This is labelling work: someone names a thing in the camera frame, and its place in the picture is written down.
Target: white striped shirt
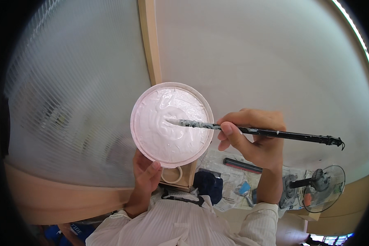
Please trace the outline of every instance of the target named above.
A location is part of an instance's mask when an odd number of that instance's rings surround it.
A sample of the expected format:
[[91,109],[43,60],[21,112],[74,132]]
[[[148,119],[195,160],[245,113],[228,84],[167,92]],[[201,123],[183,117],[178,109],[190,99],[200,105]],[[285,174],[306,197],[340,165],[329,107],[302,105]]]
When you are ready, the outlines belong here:
[[202,197],[203,207],[190,202],[155,199],[149,211],[134,219],[120,211],[106,218],[86,239],[86,245],[276,245],[276,204],[256,204],[243,221],[240,232],[232,234],[228,222],[214,213],[210,197]]

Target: fingernail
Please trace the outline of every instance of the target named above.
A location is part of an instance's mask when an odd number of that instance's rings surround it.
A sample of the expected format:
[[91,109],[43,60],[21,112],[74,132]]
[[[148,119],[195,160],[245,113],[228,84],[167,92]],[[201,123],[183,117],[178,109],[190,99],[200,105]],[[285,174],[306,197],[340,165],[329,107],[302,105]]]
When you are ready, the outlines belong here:
[[224,132],[226,136],[232,134],[232,128],[229,124],[221,125],[221,130]]
[[152,167],[153,167],[154,169],[159,169],[159,168],[160,168],[160,163],[159,163],[158,161],[153,161],[153,163],[152,163]]

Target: person's left hand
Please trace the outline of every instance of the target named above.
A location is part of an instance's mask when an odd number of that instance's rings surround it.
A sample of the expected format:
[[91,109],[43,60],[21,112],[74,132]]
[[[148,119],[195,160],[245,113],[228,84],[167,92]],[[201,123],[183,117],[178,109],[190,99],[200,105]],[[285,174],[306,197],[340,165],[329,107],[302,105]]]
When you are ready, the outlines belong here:
[[138,149],[133,158],[135,189],[151,194],[157,189],[160,181],[162,167],[158,161],[152,162]]

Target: person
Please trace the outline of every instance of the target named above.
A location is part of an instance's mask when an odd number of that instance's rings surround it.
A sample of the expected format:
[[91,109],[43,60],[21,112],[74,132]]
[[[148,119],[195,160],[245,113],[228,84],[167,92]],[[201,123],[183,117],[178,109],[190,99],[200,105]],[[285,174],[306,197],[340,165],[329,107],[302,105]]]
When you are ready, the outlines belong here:
[[135,188],[128,203],[124,210],[105,219],[86,239],[86,245],[275,245],[283,139],[254,135],[254,142],[250,142],[236,126],[285,131],[283,116],[275,111],[242,109],[225,115],[217,124],[222,129],[218,135],[220,151],[232,145],[246,160],[263,168],[257,204],[239,233],[230,233],[228,222],[216,216],[207,195],[170,192],[152,197],[162,168],[137,150],[133,159]]

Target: paint drips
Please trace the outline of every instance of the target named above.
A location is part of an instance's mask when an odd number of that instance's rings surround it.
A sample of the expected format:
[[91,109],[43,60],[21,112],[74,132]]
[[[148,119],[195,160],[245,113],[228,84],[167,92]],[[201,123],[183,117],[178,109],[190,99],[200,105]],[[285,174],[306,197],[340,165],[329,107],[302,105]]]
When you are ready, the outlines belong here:
[[135,114],[135,131],[143,149],[164,163],[183,162],[202,148],[207,129],[184,128],[166,119],[207,121],[201,102],[179,88],[162,88],[146,96]]

